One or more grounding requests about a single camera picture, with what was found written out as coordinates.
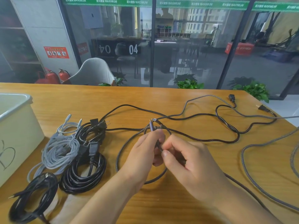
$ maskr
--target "plastic bin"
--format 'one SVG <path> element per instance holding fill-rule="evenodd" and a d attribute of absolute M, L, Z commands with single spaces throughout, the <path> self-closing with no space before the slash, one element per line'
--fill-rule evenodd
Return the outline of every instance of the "plastic bin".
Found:
<path fill-rule="evenodd" d="M 43 140 L 27 94 L 0 93 L 0 186 Z"/>

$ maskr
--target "green banner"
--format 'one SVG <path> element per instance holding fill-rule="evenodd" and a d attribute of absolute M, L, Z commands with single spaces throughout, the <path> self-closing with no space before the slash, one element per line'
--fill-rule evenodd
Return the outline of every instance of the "green banner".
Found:
<path fill-rule="evenodd" d="M 63 0 L 67 5 L 152 7 L 152 0 Z M 157 0 L 157 8 L 226 9 L 245 11 L 249 1 L 241 0 Z M 299 3 L 256 1 L 252 8 L 259 12 L 299 12 Z"/>

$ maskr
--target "gray braided cable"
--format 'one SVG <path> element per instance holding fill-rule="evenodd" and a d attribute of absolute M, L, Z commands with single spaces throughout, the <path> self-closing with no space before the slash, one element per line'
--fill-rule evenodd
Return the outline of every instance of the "gray braided cable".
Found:
<path fill-rule="evenodd" d="M 298 148 L 299 148 L 299 142 L 297 143 L 297 145 L 295 146 L 295 148 L 293 149 L 293 151 L 291 153 L 290 166 L 291 166 L 291 169 L 294 172 L 294 174 L 299 178 L 299 173 L 297 172 L 295 165 L 294 165 L 294 159 L 295 159 L 295 155 L 296 155 Z"/>
<path fill-rule="evenodd" d="M 116 169 L 116 172 L 118 172 L 119 171 L 119 158 L 120 158 L 120 155 L 121 155 L 121 153 L 122 153 L 122 151 L 123 151 L 123 149 L 125 148 L 125 146 L 135 137 L 135 136 L 137 136 L 137 135 L 139 135 L 139 134 L 141 134 L 142 132 L 144 132 L 144 134 L 146 134 L 146 132 L 147 132 L 147 130 L 150 128 L 150 125 L 148 124 L 145 128 L 143 128 L 141 131 L 139 131 L 139 132 L 137 132 L 136 134 L 134 134 L 133 136 L 131 136 L 125 143 L 124 143 L 124 145 L 121 147 L 121 149 L 120 149 L 120 151 L 118 152 L 118 154 L 117 154 L 117 157 L 116 157 L 116 162 L 115 162 L 115 169 Z M 155 178 L 153 178 L 153 179 L 151 179 L 151 180 L 148 180 L 148 181 L 146 181 L 144 184 L 150 184 L 150 183 L 153 183 L 153 182 L 155 182 L 155 181 L 157 181 L 158 179 L 160 179 L 165 173 L 166 173 L 166 171 L 167 171 L 167 168 L 165 168 L 164 170 L 163 170 L 163 172 L 161 173 L 161 174 L 159 174 L 157 177 L 155 177 Z"/>
<path fill-rule="evenodd" d="M 252 178 L 251 175 L 249 174 L 249 172 L 248 172 L 248 170 L 247 170 L 247 168 L 246 168 L 245 162 L 244 162 L 244 152 L 245 152 L 246 149 L 248 149 L 248 148 L 250 148 L 250 147 L 253 147 L 253 146 L 261 147 L 261 146 L 265 146 L 265 145 L 271 144 L 271 143 L 273 143 L 273 142 L 275 142 L 275 141 L 278 141 L 278 140 L 280 140 L 280 139 L 283 139 L 283 138 L 285 138 L 285 137 L 288 137 L 288 136 L 292 135 L 293 133 L 297 132 L 298 130 L 299 130 L 299 127 L 297 127 L 297 128 L 296 128 L 295 130 L 293 130 L 292 132 L 287 133 L 286 135 L 283 135 L 283 136 L 281 136 L 281 137 L 279 137 L 279 138 L 273 139 L 273 140 L 271 140 L 271 141 L 269 141 L 269 142 L 266 142 L 266 143 L 262 143 L 262 144 L 251 144 L 251 145 L 248 145 L 248 146 L 244 147 L 244 148 L 242 149 L 242 151 L 241 151 L 241 162 L 242 162 L 242 166 L 243 166 L 243 169 L 244 169 L 244 171 L 245 171 L 247 177 L 250 179 L 250 181 L 252 182 L 252 184 L 253 184 L 258 190 L 260 190 L 263 194 L 265 194 L 266 196 L 268 196 L 269 198 L 271 198 L 271 199 L 274 200 L 275 202 L 280 203 L 280 204 L 282 204 L 282 205 L 285 205 L 286 207 L 292 208 L 292 209 L 294 209 L 294 210 L 296 210 L 296 211 L 299 211 L 299 208 L 298 208 L 298 207 L 293 206 L 293 205 L 291 205 L 291 204 L 289 204 L 289 203 L 286 203 L 286 202 L 284 202 L 284 201 L 282 201 L 282 200 L 277 199 L 276 197 L 272 196 L 271 194 L 269 194 L 269 193 L 267 193 L 265 190 L 263 190 L 263 188 L 261 188 L 261 187 L 256 183 L 256 181 L 253 180 L 253 178 Z"/>
<path fill-rule="evenodd" d="M 190 99 L 188 101 L 186 101 L 185 103 L 185 106 L 182 110 L 182 112 L 180 114 L 174 114 L 174 115 L 170 115 L 170 116 L 165 116 L 165 117 L 159 117 L 157 119 L 164 119 L 164 118 L 169 118 L 169 117 L 174 117 L 174 116 L 180 116 L 183 114 L 183 112 L 185 111 L 185 108 L 188 104 L 188 102 L 190 101 L 194 101 L 196 99 L 199 99 L 199 98 L 202 98 L 202 97 L 215 97 L 217 99 L 219 99 L 220 101 L 222 101 L 223 103 L 225 103 L 227 106 L 231 107 L 236 113 L 238 113 L 239 115 L 243 116 L 243 117 L 261 117 L 261 118 L 266 118 L 266 119 L 289 119 L 289 118 L 298 118 L 299 116 L 288 116 L 288 117 L 271 117 L 271 116 L 263 116 L 263 115 L 244 115 L 242 113 L 240 113 L 238 110 L 236 110 L 232 105 L 230 105 L 228 102 L 226 102 L 225 100 L 223 100 L 222 98 L 220 97 L 217 97 L 215 95 L 212 95 L 212 94 L 207 94 L 207 95 L 203 95 L 203 96 L 200 96 L 200 97 L 196 97 L 196 98 L 193 98 L 193 99 Z"/>

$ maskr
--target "forearm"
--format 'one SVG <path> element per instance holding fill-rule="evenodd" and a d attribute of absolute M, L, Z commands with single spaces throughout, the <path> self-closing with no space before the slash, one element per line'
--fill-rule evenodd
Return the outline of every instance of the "forearm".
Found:
<path fill-rule="evenodd" d="M 71 224 L 115 223 L 133 195 L 134 184 L 119 171 L 95 193 Z"/>
<path fill-rule="evenodd" d="M 232 224 L 282 224 L 277 218 L 256 203 L 246 192 L 234 187 L 215 207 Z"/>

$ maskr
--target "reflected number 04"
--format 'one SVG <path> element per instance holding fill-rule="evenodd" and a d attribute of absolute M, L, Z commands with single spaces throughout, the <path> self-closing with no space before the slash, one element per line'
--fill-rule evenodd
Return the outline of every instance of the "reflected number 04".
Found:
<path fill-rule="evenodd" d="M 103 53 L 104 49 L 106 50 L 107 53 L 111 52 L 110 46 L 105 45 L 105 47 L 102 47 L 101 45 L 99 46 L 101 53 Z"/>
<path fill-rule="evenodd" d="M 130 45 L 130 47 L 129 47 L 129 51 L 130 51 L 130 54 L 131 54 L 131 55 L 133 54 L 133 52 L 137 53 L 137 52 L 138 52 L 138 51 L 137 51 L 137 44 L 135 45 L 135 48 L 133 48 L 133 45 Z"/>

